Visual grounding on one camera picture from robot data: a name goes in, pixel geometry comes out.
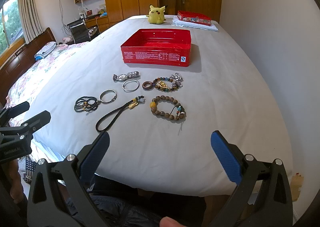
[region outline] pikachu plush toy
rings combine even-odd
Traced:
[[[164,11],[166,6],[163,6],[161,8],[155,8],[152,5],[150,5],[150,11],[148,17],[148,22],[153,24],[161,24],[165,21],[164,18]]]

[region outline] silver bolt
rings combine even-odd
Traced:
[[[281,160],[281,159],[276,159],[276,164],[277,164],[278,166],[281,166],[281,165],[282,165],[282,160]]]
[[[67,156],[67,161],[73,161],[75,158],[76,158],[76,155],[74,155],[74,154],[69,154],[69,155]]]
[[[42,165],[42,164],[44,164],[44,163],[45,163],[45,159],[39,159],[39,160],[38,160],[38,164],[39,164],[39,165]]]
[[[254,157],[253,157],[251,154],[247,154],[247,155],[245,156],[245,159],[246,159],[247,161],[253,161]]]

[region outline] window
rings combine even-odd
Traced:
[[[23,37],[18,0],[8,0],[0,10],[0,55]]]

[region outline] red box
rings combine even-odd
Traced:
[[[189,66],[189,30],[140,29],[121,45],[124,63]]]
[[[179,20],[185,21],[185,22],[193,22],[193,23],[211,26],[211,18],[203,14],[178,11],[178,18]]]

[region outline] white tablecloth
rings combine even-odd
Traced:
[[[60,68],[32,103],[25,120],[47,110],[51,122],[34,134],[36,141],[66,156],[77,154],[97,137],[95,124],[103,115],[138,95],[146,102],[124,111],[108,131],[111,138],[97,173],[145,190],[186,195],[230,194],[235,184],[228,180],[210,146],[210,135],[220,130],[228,142],[258,160],[281,158],[289,178],[292,152],[281,113],[262,76],[239,47],[217,25],[219,32],[185,28],[191,31],[189,67],[125,64],[120,46],[140,28],[174,28],[172,18],[151,25],[147,18],[128,19],[106,30],[84,46]],[[131,71],[141,74],[140,85],[157,77],[181,73],[183,87],[169,95],[186,110],[184,122],[157,118],[149,104],[156,89],[142,87],[125,93],[113,74]],[[76,113],[75,101],[114,89],[118,98],[101,104],[92,113]],[[159,110],[170,112],[170,103]],[[100,127],[106,127],[112,118]]]

